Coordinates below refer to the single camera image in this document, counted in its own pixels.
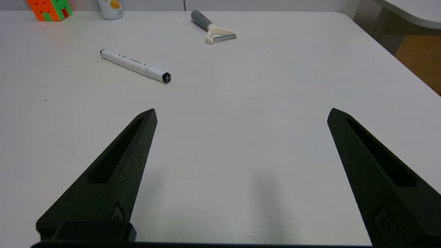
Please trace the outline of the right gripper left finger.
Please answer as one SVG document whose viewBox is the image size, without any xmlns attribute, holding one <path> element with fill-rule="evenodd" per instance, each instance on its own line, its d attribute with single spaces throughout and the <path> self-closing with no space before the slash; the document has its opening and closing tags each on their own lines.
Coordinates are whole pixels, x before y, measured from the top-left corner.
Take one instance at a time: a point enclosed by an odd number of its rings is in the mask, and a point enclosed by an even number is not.
<svg viewBox="0 0 441 248">
<path fill-rule="evenodd" d="M 38 219 L 41 239 L 68 221 L 129 221 L 156 125 L 155 109 L 137 115 Z"/>
</svg>

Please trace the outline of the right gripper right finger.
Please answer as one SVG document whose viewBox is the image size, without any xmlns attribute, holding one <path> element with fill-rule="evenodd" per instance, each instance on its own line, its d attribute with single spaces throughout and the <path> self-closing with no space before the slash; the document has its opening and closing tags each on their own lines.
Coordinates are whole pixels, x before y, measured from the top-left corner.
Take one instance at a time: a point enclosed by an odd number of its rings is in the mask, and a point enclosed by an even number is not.
<svg viewBox="0 0 441 248">
<path fill-rule="evenodd" d="M 372 245 L 439 248 L 440 194 L 348 113 L 327 124 Z"/>
</svg>

